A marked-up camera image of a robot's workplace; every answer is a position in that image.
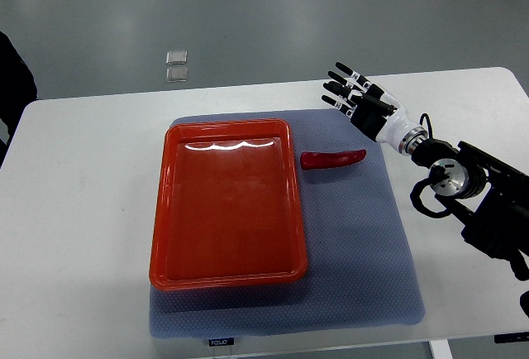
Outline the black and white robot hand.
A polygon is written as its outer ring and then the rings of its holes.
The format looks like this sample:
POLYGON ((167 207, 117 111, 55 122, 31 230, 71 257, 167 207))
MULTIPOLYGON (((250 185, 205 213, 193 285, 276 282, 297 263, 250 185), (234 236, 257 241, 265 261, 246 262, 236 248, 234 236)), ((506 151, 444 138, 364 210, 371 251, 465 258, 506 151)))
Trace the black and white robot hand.
POLYGON ((409 156, 431 137, 425 127, 408 118, 407 109, 389 92, 350 67, 336 63, 323 84, 322 101, 344 114, 371 141, 386 143, 409 156))

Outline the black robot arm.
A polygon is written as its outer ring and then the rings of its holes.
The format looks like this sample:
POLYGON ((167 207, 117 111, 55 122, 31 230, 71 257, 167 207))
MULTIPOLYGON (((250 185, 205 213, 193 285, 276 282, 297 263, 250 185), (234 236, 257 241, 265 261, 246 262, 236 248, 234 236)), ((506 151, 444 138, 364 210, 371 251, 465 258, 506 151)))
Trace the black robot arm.
POLYGON ((410 199, 429 218, 450 215, 463 223, 461 236, 485 255, 504 260, 518 280, 528 280, 528 176, 490 154, 461 141, 457 148, 427 137, 411 144, 413 163, 429 169, 410 199))

